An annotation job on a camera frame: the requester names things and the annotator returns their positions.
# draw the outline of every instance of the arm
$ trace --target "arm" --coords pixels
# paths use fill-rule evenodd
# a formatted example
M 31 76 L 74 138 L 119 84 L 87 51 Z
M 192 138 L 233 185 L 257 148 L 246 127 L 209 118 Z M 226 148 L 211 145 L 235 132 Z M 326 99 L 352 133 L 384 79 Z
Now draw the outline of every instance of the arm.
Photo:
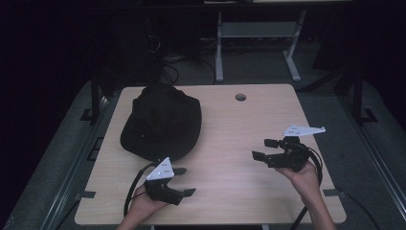
M 162 201 L 152 200 L 147 194 L 143 194 L 145 190 L 144 184 L 135 190 L 134 195 L 137 197 L 132 200 L 128 214 L 119 224 L 117 230 L 133 230 L 156 211 L 168 205 Z
M 290 169 L 276 169 L 276 171 L 286 176 L 302 197 L 302 202 L 308 209 L 314 229 L 336 229 L 323 201 L 316 169 L 313 164 L 307 161 L 300 172 L 293 172 Z

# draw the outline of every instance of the gray carpet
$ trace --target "gray carpet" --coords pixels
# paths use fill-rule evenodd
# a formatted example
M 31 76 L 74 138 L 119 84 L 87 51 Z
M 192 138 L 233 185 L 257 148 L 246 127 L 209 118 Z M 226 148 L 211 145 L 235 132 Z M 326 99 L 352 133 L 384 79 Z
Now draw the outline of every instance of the gray carpet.
M 294 55 L 302 80 L 290 79 L 282 57 L 284 44 L 257 49 L 238 56 L 224 56 L 224 82 L 222 84 L 242 83 L 290 83 L 301 88 L 318 80 L 327 72 L 313 70 L 312 64 L 318 44 L 300 44 Z M 203 57 L 214 67 L 214 55 Z M 207 63 L 182 61 L 172 64 L 179 71 L 179 85 L 212 84 L 213 69 Z M 306 118 L 313 127 L 325 127 L 327 132 L 315 135 L 333 183 L 358 200 L 374 217 L 380 229 L 406 229 L 406 221 L 397 210 L 395 203 L 382 180 L 378 168 L 371 158 L 369 148 L 360 135 L 358 126 L 348 110 L 351 93 L 347 97 L 337 97 L 333 87 L 337 79 L 331 80 L 310 93 L 298 93 Z M 402 167 L 406 155 L 406 133 L 385 108 L 379 94 L 365 83 L 363 105 L 372 110 L 378 123 L 361 127 L 372 137 L 388 168 L 399 186 L 405 191 L 405 169 Z M 94 165 L 86 158 L 97 141 L 103 137 L 120 96 L 108 99 L 98 122 L 80 121 L 84 109 L 91 107 L 90 84 L 83 86 L 66 114 L 54 140 L 45 152 L 24 194 L 20 197 L 12 213 L 14 224 L 9 229 L 114 229 L 115 226 L 79 226 L 74 222 L 76 194 L 83 192 Z M 72 180 L 66 180 L 71 173 Z M 59 194 L 60 188 L 67 192 Z M 367 214 L 348 197 L 342 202 L 347 220 L 338 224 L 338 229 L 374 229 Z M 59 210 L 56 214 L 50 210 Z M 270 225 L 270 229 L 288 229 L 290 224 Z M 300 229 L 312 229 L 302 224 Z

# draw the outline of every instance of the metal stand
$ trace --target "metal stand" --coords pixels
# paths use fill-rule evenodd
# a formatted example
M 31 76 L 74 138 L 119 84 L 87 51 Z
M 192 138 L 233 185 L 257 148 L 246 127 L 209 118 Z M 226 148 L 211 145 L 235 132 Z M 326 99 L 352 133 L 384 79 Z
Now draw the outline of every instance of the metal stand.
M 224 81 L 223 61 L 221 58 L 222 37 L 292 37 L 288 50 L 283 51 L 284 59 L 294 81 L 301 77 L 293 61 L 293 53 L 305 21 L 306 11 L 301 11 L 297 22 L 222 22 L 221 11 L 217 21 L 217 51 L 215 54 L 215 79 Z

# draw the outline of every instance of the table top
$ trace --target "table top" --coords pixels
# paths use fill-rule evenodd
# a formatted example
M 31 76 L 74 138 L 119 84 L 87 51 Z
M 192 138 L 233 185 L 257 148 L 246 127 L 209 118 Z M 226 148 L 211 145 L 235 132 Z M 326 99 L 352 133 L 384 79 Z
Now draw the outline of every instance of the table top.
M 281 140 L 282 132 L 290 125 L 308 127 L 293 87 L 245 84 L 176 88 L 200 101 L 202 128 L 193 150 L 172 163 L 174 168 L 187 168 L 187 172 L 175 176 L 168 185 L 179 191 L 196 188 L 196 192 L 178 206 L 169 205 L 158 211 L 144 223 L 292 223 L 304 207 L 299 195 L 288 179 L 265 163 L 253 160 L 252 150 L 282 153 L 283 149 L 266 148 L 263 139 Z M 78 224 L 120 223 L 131 183 L 138 171 L 150 163 L 124 150 L 120 144 L 132 100 L 142 89 L 126 88 L 119 98 L 85 189 L 96 195 L 81 200 L 75 217 Z M 237 94 L 244 94 L 246 100 L 236 100 Z M 312 135 L 301 137 L 301 142 L 319 152 Z M 333 189 L 326 167 L 323 174 L 321 189 Z M 339 197 L 325 196 L 324 200 L 334 222 L 343 222 L 346 214 Z M 311 222 L 308 214 L 302 222 Z

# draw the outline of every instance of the dark background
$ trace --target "dark background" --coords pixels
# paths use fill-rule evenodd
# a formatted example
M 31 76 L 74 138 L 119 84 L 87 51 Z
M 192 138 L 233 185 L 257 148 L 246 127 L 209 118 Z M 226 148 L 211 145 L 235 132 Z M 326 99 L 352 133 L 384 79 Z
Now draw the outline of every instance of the dark background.
M 99 1 L 87 1 L 86 4 L 98 6 Z M 117 83 L 113 88 L 105 88 L 106 94 L 125 84 L 127 79 L 114 79 L 118 72 L 133 80 L 134 74 L 137 75 L 131 84 L 157 78 L 150 70 L 159 67 L 159 59 L 146 52 L 145 37 L 135 38 L 138 45 L 133 50 L 135 54 L 142 54 L 145 63 L 128 64 L 132 73 L 111 60 L 108 52 L 96 44 L 110 47 L 109 52 L 118 52 L 114 54 L 125 61 L 131 54 L 120 53 L 125 49 L 118 45 L 117 39 L 132 44 L 131 39 L 123 41 L 121 33 L 114 32 L 114 28 L 120 27 L 111 25 L 136 27 L 140 35 L 145 35 L 147 30 L 139 24 L 144 14 L 130 14 L 117 21 L 114 16 L 82 11 L 81 6 L 75 1 L 0 1 L 0 92 L 2 103 L 6 105 L 1 112 L 0 226 L 30 180 L 71 102 L 94 74 L 95 66 L 108 67 L 107 70 L 98 69 L 105 77 L 101 83 L 111 78 L 113 84 Z M 404 9 L 389 1 L 355 1 L 350 7 L 328 15 L 315 9 L 308 12 L 301 39 L 324 38 L 315 67 L 334 71 L 350 64 L 360 69 L 364 79 L 376 87 L 386 106 L 406 129 Z M 191 25 L 201 23 L 205 26 L 202 30 L 189 27 L 192 36 L 180 44 L 178 37 L 178 43 L 171 43 L 167 37 L 168 44 L 192 46 L 199 33 L 210 35 L 215 32 L 215 27 L 213 31 L 208 29 L 215 26 L 215 13 L 206 14 L 203 20 L 196 20 L 195 13 L 184 12 L 183 17 L 190 18 Z M 186 20 L 170 17 L 170 14 L 163 18 L 172 18 L 174 22 Z M 328 23 L 321 18 L 329 18 Z M 164 35 L 170 24 L 162 28 Z M 187 55 L 198 58 L 197 53 Z

